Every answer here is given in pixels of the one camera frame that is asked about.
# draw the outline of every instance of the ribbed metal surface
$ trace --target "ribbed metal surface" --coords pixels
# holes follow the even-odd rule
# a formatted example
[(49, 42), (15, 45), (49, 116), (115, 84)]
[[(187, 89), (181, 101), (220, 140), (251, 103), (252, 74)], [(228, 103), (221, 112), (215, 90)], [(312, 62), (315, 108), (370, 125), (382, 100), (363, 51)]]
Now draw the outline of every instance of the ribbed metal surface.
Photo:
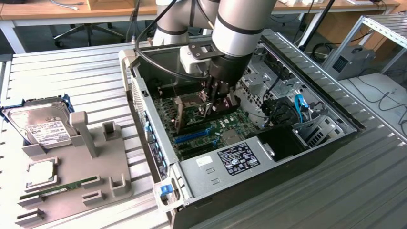
[(406, 144), (283, 37), (267, 37), (367, 129), (315, 169), (196, 228), (406, 228)]
[(407, 17), (403, 14), (363, 16), (363, 24), (407, 48)]
[[(39, 228), (169, 228), (167, 215), (157, 211), (152, 177), (127, 105), (117, 52), (131, 44), (15, 55), (5, 69), (1, 100), (67, 93), (76, 111), (88, 112), (89, 127), (113, 120), (121, 126), (133, 196), (124, 201), (43, 225)], [(0, 228), (19, 228), (8, 217), (21, 208), (11, 205), (12, 167), (19, 164), (13, 147), (23, 143), (15, 129), (0, 121)]]

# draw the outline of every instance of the robotic arm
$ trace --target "robotic arm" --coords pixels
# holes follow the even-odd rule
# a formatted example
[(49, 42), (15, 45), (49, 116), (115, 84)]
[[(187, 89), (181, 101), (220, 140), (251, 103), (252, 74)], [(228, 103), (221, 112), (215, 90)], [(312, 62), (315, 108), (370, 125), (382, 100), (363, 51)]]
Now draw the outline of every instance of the robotic arm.
[(156, 0), (159, 13), (165, 12), (157, 21), (153, 45), (188, 42), (188, 26), (207, 29), (213, 26), (209, 42), (193, 42), (180, 48), (185, 72), (200, 72), (205, 78), (199, 95), (207, 108), (200, 115), (208, 119), (233, 112), (240, 106), (232, 91), (251, 60), (275, 1)]

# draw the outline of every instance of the hard drive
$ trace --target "hard drive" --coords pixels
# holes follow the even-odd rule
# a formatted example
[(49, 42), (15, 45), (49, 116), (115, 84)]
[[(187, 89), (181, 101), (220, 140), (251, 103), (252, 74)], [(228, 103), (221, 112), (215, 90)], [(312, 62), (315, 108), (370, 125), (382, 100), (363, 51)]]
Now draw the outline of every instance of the hard drive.
[(45, 149), (69, 145), (71, 137), (77, 135), (69, 125), (71, 112), (73, 108), (67, 95), (1, 104), (1, 116), (27, 143), (39, 143)]

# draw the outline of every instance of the blue pcie slot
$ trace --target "blue pcie slot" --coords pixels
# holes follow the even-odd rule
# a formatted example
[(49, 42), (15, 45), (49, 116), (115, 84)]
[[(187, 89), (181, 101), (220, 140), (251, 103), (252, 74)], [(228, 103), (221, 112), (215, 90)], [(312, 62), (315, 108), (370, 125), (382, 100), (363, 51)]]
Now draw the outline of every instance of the blue pcie slot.
[(183, 143), (183, 142), (187, 142), (195, 138), (199, 138), (199, 137), (204, 137), (204, 136), (208, 136), (209, 135), (209, 132), (211, 132), (211, 128), (207, 128), (205, 130), (201, 130), (199, 132), (195, 132), (193, 134), (191, 135), (187, 135), (187, 136), (183, 136), (183, 137), (179, 137), (176, 138), (176, 141), (175, 143), (179, 144), (179, 143)]

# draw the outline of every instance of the warning label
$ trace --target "warning label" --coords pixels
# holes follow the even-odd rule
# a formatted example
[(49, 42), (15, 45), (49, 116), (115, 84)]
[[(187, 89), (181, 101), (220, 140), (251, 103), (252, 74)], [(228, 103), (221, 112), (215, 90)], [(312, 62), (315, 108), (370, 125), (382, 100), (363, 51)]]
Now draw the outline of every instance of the warning label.
[(260, 165), (260, 162), (258, 161), (258, 158), (247, 143), (217, 152), (217, 155), (228, 173), (232, 176)]
[(28, 125), (27, 130), (43, 146), (69, 140), (69, 134), (63, 121)]

